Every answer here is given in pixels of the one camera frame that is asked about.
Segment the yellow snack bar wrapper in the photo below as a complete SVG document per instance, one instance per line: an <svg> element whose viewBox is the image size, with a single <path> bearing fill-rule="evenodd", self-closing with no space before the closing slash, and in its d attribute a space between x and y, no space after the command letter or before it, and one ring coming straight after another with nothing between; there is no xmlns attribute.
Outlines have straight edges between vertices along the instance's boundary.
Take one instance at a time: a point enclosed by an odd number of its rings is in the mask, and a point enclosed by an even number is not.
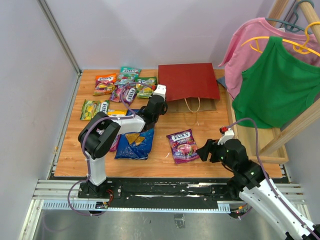
<svg viewBox="0 0 320 240"><path fill-rule="evenodd" d="M107 115L110 117L125 117L127 112L126 109L109 109Z"/></svg>

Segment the purple Fox's berries candy bag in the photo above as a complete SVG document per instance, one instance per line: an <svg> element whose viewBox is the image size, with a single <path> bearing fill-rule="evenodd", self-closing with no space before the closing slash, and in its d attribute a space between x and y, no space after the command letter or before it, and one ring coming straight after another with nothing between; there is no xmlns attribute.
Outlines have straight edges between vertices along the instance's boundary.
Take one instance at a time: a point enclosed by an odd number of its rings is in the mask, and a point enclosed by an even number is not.
<svg viewBox="0 0 320 240"><path fill-rule="evenodd" d="M175 164L188 163L200 158L191 129L169 134L166 137Z"/></svg>

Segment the teal Fox's mint candy bag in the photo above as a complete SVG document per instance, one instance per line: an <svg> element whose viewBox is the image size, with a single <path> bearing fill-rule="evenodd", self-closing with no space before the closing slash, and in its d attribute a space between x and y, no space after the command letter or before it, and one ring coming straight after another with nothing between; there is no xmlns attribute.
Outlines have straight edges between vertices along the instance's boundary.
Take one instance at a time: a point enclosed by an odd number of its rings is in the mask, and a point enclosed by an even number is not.
<svg viewBox="0 0 320 240"><path fill-rule="evenodd" d="M115 85L121 86L121 85L126 85L128 82L133 82L135 78L137 78L140 75L140 73L141 73L140 68L122 66L120 68L120 73L117 76Z"/></svg>

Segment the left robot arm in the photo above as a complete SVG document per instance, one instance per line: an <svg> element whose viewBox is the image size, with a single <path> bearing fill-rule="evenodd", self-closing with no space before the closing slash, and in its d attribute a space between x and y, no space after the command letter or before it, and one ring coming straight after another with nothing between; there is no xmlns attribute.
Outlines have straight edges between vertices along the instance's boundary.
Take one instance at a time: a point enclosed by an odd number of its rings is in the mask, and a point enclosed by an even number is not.
<svg viewBox="0 0 320 240"><path fill-rule="evenodd" d="M81 188L88 187L91 195L103 197L107 193L105 156L116 137L149 132L167 109L166 97L163 94L153 94L147 105L132 115L115 117L98 112L78 136L88 170L86 183Z"/></svg>

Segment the blue Doritos chips bag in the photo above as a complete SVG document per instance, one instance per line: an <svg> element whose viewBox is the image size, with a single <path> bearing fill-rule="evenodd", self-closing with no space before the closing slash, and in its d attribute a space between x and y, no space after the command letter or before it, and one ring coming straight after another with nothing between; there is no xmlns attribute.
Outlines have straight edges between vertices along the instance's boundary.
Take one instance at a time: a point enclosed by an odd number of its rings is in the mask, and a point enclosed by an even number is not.
<svg viewBox="0 0 320 240"><path fill-rule="evenodd" d="M123 127L115 139L115 159L147 160L152 150L155 130L127 131Z"/></svg>

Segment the green snack bag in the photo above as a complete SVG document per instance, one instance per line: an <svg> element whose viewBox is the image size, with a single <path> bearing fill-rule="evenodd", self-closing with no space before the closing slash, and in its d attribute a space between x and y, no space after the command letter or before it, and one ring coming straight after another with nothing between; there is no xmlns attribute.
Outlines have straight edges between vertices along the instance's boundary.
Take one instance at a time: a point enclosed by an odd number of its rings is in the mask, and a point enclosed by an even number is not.
<svg viewBox="0 0 320 240"><path fill-rule="evenodd" d="M158 85L156 76L137 77L135 82L138 99L149 99Z"/></svg>

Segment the purple black cherry candy bag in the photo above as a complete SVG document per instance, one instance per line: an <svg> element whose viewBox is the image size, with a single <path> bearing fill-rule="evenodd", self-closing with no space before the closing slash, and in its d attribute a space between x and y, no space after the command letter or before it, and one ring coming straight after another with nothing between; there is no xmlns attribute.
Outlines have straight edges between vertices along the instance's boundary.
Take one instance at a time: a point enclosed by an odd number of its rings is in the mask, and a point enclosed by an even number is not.
<svg viewBox="0 0 320 240"><path fill-rule="evenodd" d="M124 102L130 106L134 101L136 94L137 90L134 86L118 85L111 93L109 100L115 103Z"/></svg>

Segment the green yellow Fox's candy bag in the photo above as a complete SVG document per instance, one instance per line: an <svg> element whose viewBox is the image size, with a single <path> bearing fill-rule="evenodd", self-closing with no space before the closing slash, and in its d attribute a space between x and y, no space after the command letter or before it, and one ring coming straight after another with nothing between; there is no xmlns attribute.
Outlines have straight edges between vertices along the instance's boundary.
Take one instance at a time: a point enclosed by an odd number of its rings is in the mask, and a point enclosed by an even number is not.
<svg viewBox="0 0 320 240"><path fill-rule="evenodd" d="M87 100L85 99L81 108L81 121L91 120L98 112L108 113L110 106L109 100Z"/></svg>

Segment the red paper bag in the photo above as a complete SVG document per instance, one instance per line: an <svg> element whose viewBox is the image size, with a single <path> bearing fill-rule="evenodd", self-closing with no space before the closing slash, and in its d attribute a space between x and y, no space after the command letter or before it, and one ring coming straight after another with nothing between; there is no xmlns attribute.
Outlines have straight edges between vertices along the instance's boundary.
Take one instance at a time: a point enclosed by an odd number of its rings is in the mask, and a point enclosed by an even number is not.
<svg viewBox="0 0 320 240"><path fill-rule="evenodd" d="M184 100L189 112L197 114L201 99L219 100L220 89L211 63L162 64L158 66L158 80L166 86L166 101ZM188 98L198 100L192 110Z"/></svg>

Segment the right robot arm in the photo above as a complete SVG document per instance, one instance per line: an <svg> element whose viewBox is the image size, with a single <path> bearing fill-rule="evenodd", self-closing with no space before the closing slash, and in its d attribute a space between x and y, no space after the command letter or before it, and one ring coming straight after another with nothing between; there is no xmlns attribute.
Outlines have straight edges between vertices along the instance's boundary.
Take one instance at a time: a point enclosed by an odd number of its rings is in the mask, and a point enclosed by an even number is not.
<svg viewBox="0 0 320 240"><path fill-rule="evenodd" d="M226 165L233 177L226 193L232 200L241 199L257 211L284 240L318 240L320 226L304 217L279 191L263 167L249 159L238 139L223 144L208 139L196 153L202 161Z"/></svg>

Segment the orange Fox's fruits candy bag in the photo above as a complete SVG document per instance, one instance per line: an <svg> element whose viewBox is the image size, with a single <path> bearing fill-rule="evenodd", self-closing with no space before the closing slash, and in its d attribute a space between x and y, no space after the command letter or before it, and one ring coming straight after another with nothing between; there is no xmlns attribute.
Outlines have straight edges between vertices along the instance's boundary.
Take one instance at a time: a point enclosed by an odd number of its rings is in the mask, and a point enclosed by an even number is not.
<svg viewBox="0 0 320 240"><path fill-rule="evenodd" d="M102 96L111 94L116 86L117 74L97 75L95 77L95 87L93 96Z"/></svg>

